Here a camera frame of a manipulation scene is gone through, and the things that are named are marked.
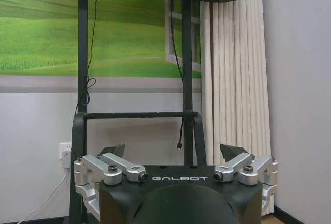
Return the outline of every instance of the poster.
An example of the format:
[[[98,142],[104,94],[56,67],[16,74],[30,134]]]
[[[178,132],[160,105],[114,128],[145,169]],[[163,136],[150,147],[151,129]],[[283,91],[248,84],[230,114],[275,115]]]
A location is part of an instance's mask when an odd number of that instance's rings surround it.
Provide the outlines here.
[[[94,1],[89,0],[89,44]],[[76,76],[77,3],[78,0],[0,0],[0,75]],[[169,36],[169,4],[169,0],[97,0],[89,74],[179,79]],[[201,77],[199,12],[199,4],[194,4],[195,79]],[[177,1],[174,18],[176,49],[181,57],[180,2]]]

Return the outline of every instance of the black cable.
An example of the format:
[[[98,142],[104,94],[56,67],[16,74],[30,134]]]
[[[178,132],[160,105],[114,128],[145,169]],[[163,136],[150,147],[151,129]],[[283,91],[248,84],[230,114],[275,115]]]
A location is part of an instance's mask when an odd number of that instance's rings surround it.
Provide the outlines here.
[[[174,36],[174,23],[173,23],[173,11],[174,11],[174,0],[170,0],[170,18],[171,18],[171,39],[172,39],[172,46],[174,48],[174,53],[176,57],[177,67],[179,71],[180,78],[183,81],[183,74],[182,70],[180,69],[179,61],[178,61],[178,55],[176,51],[176,44],[175,44],[175,36]]]
[[[95,30],[96,20],[97,20],[97,0],[94,1],[94,20],[93,20],[93,28],[92,28],[91,46],[89,48],[89,61],[88,61],[88,65],[87,65],[87,75],[85,76],[86,84],[85,84],[85,87],[84,87],[84,91],[82,92],[81,96],[79,97],[78,103],[76,105],[76,108],[75,108],[75,111],[74,111],[75,114],[77,113],[78,105],[81,104],[81,101],[82,101],[84,95],[86,95],[87,101],[86,101],[86,103],[84,103],[82,105],[87,106],[90,103],[91,96],[90,96],[88,90],[91,87],[93,87],[97,82],[97,80],[95,78],[91,78],[88,75],[89,74],[89,67],[90,67],[91,61],[92,61],[92,48],[93,48],[93,42],[94,42],[94,30]]]
[[[174,48],[174,53],[176,57],[176,62],[177,62],[177,67],[179,71],[180,78],[182,82],[184,81],[183,79],[183,74],[182,70],[180,69],[179,61],[178,61],[178,55],[177,55],[177,50],[176,50],[176,44],[175,44],[175,36],[174,36],[174,23],[173,23],[173,11],[174,11],[174,0],[170,0],[170,19],[171,19],[171,39],[172,39],[172,46]],[[182,118],[182,122],[180,124],[180,134],[179,134],[179,142],[177,144],[177,149],[181,150],[182,149],[182,134],[183,134],[183,123],[184,123],[184,118]]]

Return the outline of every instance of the white cable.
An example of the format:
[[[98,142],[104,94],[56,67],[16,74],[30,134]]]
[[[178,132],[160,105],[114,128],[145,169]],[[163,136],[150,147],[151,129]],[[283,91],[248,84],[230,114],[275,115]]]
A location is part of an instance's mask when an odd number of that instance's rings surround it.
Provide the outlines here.
[[[56,190],[59,188],[59,186],[63,183],[64,179],[66,179],[66,176],[68,174],[68,170],[66,169],[66,172],[64,173],[63,178],[61,179],[61,181],[59,182],[58,185],[56,185],[56,187],[54,188],[54,190],[52,191],[52,193],[46,198],[46,200],[40,204],[38,207],[36,207],[34,210],[32,210],[30,213],[28,213],[19,223],[17,224],[21,224],[27,217],[29,217],[31,214],[33,214],[35,211],[39,210],[42,206],[44,206],[44,204],[52,197],[52,195],[56,192]]]

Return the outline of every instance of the white wall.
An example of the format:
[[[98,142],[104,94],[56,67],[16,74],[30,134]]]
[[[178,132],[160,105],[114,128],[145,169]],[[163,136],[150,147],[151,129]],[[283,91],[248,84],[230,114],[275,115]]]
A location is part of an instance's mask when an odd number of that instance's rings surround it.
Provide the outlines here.
[[[201,112],[195,93],[194,109]],[[45,200],[63,175],[58,144],[71,140],[74,93],[0,94],[0,223],[20,220]],[[181,93],[92,93],[89,112],[181,111]],[[90,121],[88,152],[126,143],[133,162],[181,164],[179,120]],[[67,216],[69,177],[58,193],[28,219]]]
[[[330,223],[331,0],[263,0],[276,205]]]

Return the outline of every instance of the cable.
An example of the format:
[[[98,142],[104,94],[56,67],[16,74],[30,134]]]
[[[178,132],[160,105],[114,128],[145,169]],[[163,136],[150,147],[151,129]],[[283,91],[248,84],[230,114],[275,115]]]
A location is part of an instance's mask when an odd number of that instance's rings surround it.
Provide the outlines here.
[[[177,67],[178,67],[179,75],[180,75],[180,78],[181,78],[181,80],[183,82],[184,81],[183,74],[182,74],[182,71],[180,69],[180,65],[179,65],[179,61],[178,61],[178,55],[177,55],[177,50],[176,50],[176,44],[175,44],[173,11],[174,11],[174,0],[170,0],[170,18],[171,18],[171,39],[172,39],[172,46],[174,48],[174,53],[175,53],[175,57],[176,57],[176,62],[177,62]],[[184,123],[184,118],[182,118],[182,122],[180,124],[179,142],[177,144],[177,149],[178,150],[181,150],[182,149],[183,123]]]
[[[176,51],[176,44],[175,44],[173,11],[174,11],[174,0],[170,0],[170,18],[171,18],[171,39],[172,39],[172,46],[174,48],[174,53],[175,53],[175,57],[176,57],[176,62],[177,62],[177,67],[178,67],[179,75],[180,75],[180,78],[183,81],[184,80],[183,79],[183,74],[182,74],[182,71],[180,69],[180,65],[179,65],[179,61],[178,61],[178,55],[177,55],[177,51]]]
[[[88,75],[89,67],[90,67],[91,61],[92,61],[92,48],[93,48],[93,42],[94,42],[94,30],[95,30],[96,20],[97,20],[97,0],[94,1],[94,20],[93,20],[93,28],[92,28],[91,46],[89,48],[89,61],[88,61],[88,65],[87,65],[87,75],[85,76],[86,84],[84,86],[84,91],[82,92],[81,96],[79,97],[78,103],[76,105],[76,108],[75,108],[75,111],[74,111],[75,114],[77,113],[78,105],[81,104],[81,101],[82,101],[84,95],[86,95],[87,101],[83,105],[87,106],[90,103],[91,96],[90,96],[88,90],[91,87],[93,87],[97,82],[97,80],[95,78],[90,78],[90,76]]]
[[[66,176],[68,174],[68,170],[66,169],[66,172],[64,173],[64,176],[62,177],[61,181],[56,185],[52,193],[46,198],[46,200],[40,204],[38,207],[36,207],[34,210],[32,210],[30,213],[28,213],[21,221],[19,221],[17,224],[21,224],[27,217],[29,217],[31,214],[33,214],[35,211],[39,210],[42,206],[47,203],[47,201],[53,196],[53,194],[56,192],[56,190],[59,188],[59,186],[63,183],[64,179],[66,179]]]

